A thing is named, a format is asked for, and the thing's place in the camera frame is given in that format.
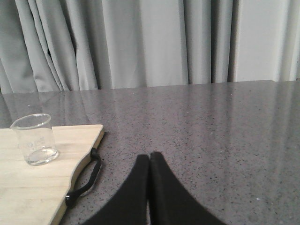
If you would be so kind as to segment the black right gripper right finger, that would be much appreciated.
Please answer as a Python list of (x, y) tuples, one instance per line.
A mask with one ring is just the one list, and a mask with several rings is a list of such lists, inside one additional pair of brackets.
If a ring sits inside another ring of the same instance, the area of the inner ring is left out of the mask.
[(223, 225), (176, 178), (160, 152), (150, 155), (150, 223), (152, 225)]

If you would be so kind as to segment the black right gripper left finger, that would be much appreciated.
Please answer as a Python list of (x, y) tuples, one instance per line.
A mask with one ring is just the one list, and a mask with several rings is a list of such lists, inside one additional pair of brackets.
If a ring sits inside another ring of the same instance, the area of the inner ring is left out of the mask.
[(145, 225), (150, 159), (138, 155), (135, 164), (115, 195), (85, 225)]

